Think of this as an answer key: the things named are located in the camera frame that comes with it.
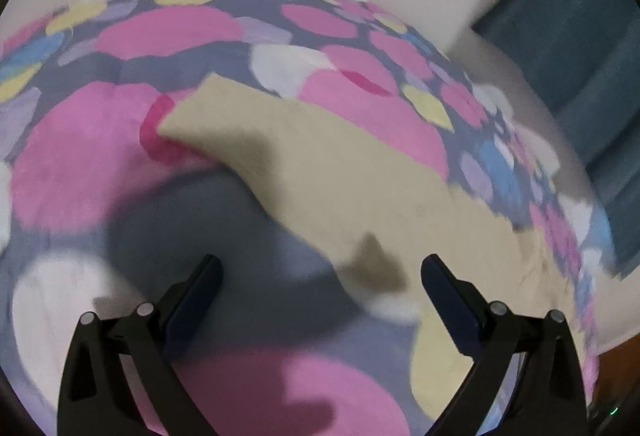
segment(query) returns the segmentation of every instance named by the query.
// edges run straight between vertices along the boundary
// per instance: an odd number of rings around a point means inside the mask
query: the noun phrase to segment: pink circle pattern
[[[447,179],[447,153],[438,130],[403,99],[380,98],[329,69],[311,74],[298,99],[337,114]]]
[[[219,40],[241,40],[242,25],[209,6],[167,6],[116,22],[103,30],[95,50],[130,60],[171,56]]]
[[[205,166],[196,154],[153,134],[143,133],[151,156],[140,144],[141,127],[159,99],[146,83],[90,82],[51,109],[15,160],[11,193],[20,222],[52,232],[84,231],[135,195]],[[170,107],[165,102],[162,111]]]
[[[451,106],[471,127],[481,129],[488,118],[484,107],[460,82],[445,83],[440,88],[442,101]]]
[[[176,372],[210,425],[225,436],[409,436],[388,392],[363,372],[324,356],[251,348],[187,361]],[[146,424],[165,434],[148,401],[136,401]]]
[[[382,31],[370,32],[369,38],[375,47],[388,54],[398,66],[404,67],[423,80],[433,78],[433,71],[426,59],[408,40],[387,35]]]
[[[303,30],[325,37],[355,38],[358,36],[358,28],[355,24],[318,8],[283,4],[280,10],[287,19]]]
[[[398,95],[394,77],[368,51],[337,45],[325,46],[321,51],[344,76],[367,92],[380,96]]]

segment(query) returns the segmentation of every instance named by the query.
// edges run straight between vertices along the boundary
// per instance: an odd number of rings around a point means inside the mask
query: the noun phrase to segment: beige cloth
[[[420,283],[430,253],[516,313],[560,308],[582,357],[572,285],[539,232],[515,233],[483,202],[329,111],[212,74],[158,132],[231,167],[370,313],[398,322],[419,314],[412,390],[429,416],[442,412],[471,363]]]

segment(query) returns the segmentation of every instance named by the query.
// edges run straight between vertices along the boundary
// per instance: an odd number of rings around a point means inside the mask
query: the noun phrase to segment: gray fabric
[[[617,271],[640,262],[640,8],[635,0],[501,0],[474,26],[520,67],[586,166]]]

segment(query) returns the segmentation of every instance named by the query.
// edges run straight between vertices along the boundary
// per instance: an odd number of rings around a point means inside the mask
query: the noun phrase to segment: floral patterned blanket
[[[237,177],[156,133],[210,72],[318,104],[459,184],[514,228],[543,228],[575,286],[591,391],[591,280],[551,179],[491,95],[384,8],[84,0],[23,27],[0,53],[0,366],[47,434],[55,434],[66,347],[83,311],[128,314],[203,253],[274,286],[278,276],[328,267],[266,217]],[[337,278],[300,293],[274,299],[270,326],[252,324],[250,311],[207,319],[206,329],[246,327],[217,342],[219,358],[182,376],[207,384],[196,400],[217,395],[220,433],[424,434],[431,420],[412,396],[410,364],[389,362],[410,354],[412,319],[365,316],[335,329],[331,318],[361,317]],[[286,391],[283,405],[270,400],[273,390]],[[505,393],[487,427],[506,402]]]

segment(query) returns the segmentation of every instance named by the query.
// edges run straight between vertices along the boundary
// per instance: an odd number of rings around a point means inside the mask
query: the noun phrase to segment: wooden floor
[[[640,335],[600,355],[595,399],[621,400],[640,381]]]

